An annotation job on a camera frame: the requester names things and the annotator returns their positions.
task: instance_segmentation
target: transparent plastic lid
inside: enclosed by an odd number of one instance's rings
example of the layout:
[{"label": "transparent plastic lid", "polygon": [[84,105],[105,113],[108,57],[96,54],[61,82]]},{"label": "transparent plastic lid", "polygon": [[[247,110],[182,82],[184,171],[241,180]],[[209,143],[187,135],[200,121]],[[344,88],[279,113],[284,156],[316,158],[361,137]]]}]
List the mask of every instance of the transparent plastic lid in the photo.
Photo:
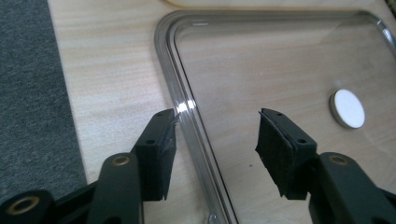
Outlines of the transparent plastic lid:
[{"label": "transparent plastic lid", "polygon": [[[396,192],[396,59],[383,22],[362,11],[179,11],[156,48],[205,187],[210,223],[309,223],[255,151],[261,108],[280,111],[318,143],[353,158]],[[364,109],[358,129],[332,115],[336,91]]]}]

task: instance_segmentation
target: wooden table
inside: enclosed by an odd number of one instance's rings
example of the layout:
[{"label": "wooden table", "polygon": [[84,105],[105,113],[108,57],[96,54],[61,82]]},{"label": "wooden table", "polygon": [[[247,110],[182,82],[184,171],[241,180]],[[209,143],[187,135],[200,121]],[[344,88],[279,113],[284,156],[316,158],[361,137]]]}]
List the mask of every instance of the wooden table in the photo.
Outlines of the wooden table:
[{"label": "wooden table", "polygon": [[[383,0],[323,0],[315,4],[305,0],[297,5],[292,1],[256,1],[258,4],[260,9],[365,9],[382,18],[396,34],[396,21]],[[91,183],[108,156],[131,150],[153,114],[173,107],[153,37],[164,15],[183,8],[154,0],[49,0],[49,6]],[[179,128],[168,200],[145,203],[144,208],[146,223],[206,223],[208,209]]]}]

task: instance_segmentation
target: gray fabric surface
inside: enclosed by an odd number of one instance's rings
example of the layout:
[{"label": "gray fabric surface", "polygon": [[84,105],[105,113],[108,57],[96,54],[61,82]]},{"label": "gray fabric surface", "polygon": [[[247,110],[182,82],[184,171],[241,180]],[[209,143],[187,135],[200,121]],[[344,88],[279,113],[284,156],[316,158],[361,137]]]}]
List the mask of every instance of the gray fabric surface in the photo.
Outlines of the gray fabric surface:
[{"label": "gray fabric surface", "polygon": [[86,179],[47,1],[0,2],[0,203]]}]

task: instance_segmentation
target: white disc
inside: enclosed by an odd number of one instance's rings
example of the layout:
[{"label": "white disc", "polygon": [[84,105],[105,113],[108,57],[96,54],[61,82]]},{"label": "white disc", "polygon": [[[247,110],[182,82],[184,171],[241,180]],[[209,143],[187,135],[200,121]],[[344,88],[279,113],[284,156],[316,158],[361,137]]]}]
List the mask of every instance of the white disc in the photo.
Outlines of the white disc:
[{"label": "white disc", "polygon": [[357,129],[365,120],[364,109],[358,97],[348,90],[339,90],[330,100],[332,114],[342,125]]}]

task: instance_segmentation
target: light wood surface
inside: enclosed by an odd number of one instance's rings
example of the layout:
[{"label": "light wood surface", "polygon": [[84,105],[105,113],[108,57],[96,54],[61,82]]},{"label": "light wood surface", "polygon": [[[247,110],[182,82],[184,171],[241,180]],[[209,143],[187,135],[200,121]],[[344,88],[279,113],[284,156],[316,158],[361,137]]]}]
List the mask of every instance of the light wood surface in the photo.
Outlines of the light wood surface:
[{"label": "light wood surface", "polygon": [[[316,3],[306,0],[300,1],[298,6],[290,1],[260,2],[261,9],[312,6],[362,8],[382,18],[396,34],[396,22],[382,0]],[[153,37],[155,26],[164,15],[183,8],[163,1],[144,0],[49,0],[49,5],[80,151],[87,179],[91,183],[97,179],[102,162],[108,156],[130,151],[154,113],[173,107],[157,59]],[[394,143],[394,138],[386,133],[378,132],[377,138],[384,144]],[[394,151],[384,153],[390,161],[396,158]],[[369,163],[377,155],[367,149],[361,154],[351,156]],[[238,178],[229,178],[226,181],[230,182],[232,192],[237,192],[248,181],[246,178],[249,175],[246,174],[251,169],[245,167],[245,162],[251,161],[235,163],[237,155],[229,154],[228,157],[223,159],[224,167],[230,169],[229,174],[235,172]],[[259,175],[266,172],[263,169],[259,171],[258,161],[251,164]],[[392,165],[378,164],[382,166],[378,172],[393,171],[394,163],[389,164]],[[373,175],[375,181],[381,183],[381,187],[396,191],[394,175],[387,179],[374,169],[369,175]],[[253,200],[257,197],[254,194],[247,197],[238,196],[236,193],[232,195],[240,209],[238,213],[243,223],[309,221],[305,203],[279,200],[274,188],[274,185],[268,184],[268,189],[260,193],[264,193],[266,198],[258,203]],[[263,203],[271,206],[261,207]],[[288,207],[288,213],[284,212],[285,207]],[[262,215],[263,209],[266,210],[266,219],[258,220],[256,217]],[[145,203],[145,214],[146,223],[206,223],[208,209],[179,128],[168,200]]]}]

